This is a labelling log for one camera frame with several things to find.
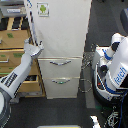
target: white panel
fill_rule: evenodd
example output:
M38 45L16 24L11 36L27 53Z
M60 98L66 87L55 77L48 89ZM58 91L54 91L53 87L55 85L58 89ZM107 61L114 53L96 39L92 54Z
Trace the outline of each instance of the white panel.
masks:
M52 79L44 79L43 82L48 99L77 97L79 79L71 79L64 84L52 82Z
M58 77L79 77L82 65L82 59L56 59L56 60L38 60L43 78ZM67 64L60 65L63 62L71 61Z
M38 2L48 3L49 17L38 15ZM40 57L82 56L91 0L31 0L31 3L37 38L45 47Z

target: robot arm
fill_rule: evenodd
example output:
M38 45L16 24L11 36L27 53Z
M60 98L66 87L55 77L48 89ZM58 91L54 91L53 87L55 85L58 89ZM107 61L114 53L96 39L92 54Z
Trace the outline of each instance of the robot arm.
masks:
M102 101L116 103L128 89L128 37L112 36L110 47L96 48L92 69L94 92Z
M10 116L10 100L16 96L20 85L29 75L33 59L37 58L43 50L41 43L33 46L29 41L30 39L25 40L25 53L21 58L21 64L9 75L0 79L0 128L6 124Z

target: white cabinet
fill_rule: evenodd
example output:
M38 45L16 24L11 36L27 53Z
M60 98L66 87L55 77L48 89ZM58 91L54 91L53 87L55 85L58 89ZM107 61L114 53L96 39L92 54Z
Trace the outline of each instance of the white cabinet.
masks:
M39 65L47 98L77 97L91 0L30 0L30 2L31 8L27 6L27 0L24 0L30 29L32 31L30 18L32 10L37 39L42 40L44 44L44 50L39 56ZM72 78L73 82L68 81L59 86L58 83L50 82L51 78L59 80Z

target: floor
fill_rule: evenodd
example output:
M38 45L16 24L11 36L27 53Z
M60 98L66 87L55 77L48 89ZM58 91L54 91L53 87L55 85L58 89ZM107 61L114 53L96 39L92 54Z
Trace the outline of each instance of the floor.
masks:
M109 46L111 36L116 32L127 35L120 22L120 12L127 7L127 0L105 0L104 3L92 0L85 53L94 51L92 44ZM84 68L81 79L91 81L89 74L90 69ZM80 80L82 90L90 88L87 80ZM11 105L11 108L11 117L5 128L36 128L43 125L79 125L82 128L92 128L91 115L98 117L102 128L106 121L92 90L87 93L79 90L77 99L21 98L20 103Z

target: blue logo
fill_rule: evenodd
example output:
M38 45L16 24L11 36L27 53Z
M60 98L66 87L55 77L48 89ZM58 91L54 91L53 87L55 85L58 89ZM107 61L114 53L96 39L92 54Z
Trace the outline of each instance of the blue logo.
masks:
M120 71L117 74L117 77L114 78L115 82L120 85L120 83L122 82L122 79L125 77L125 74L127 73L126 69L123 67L120 67Z

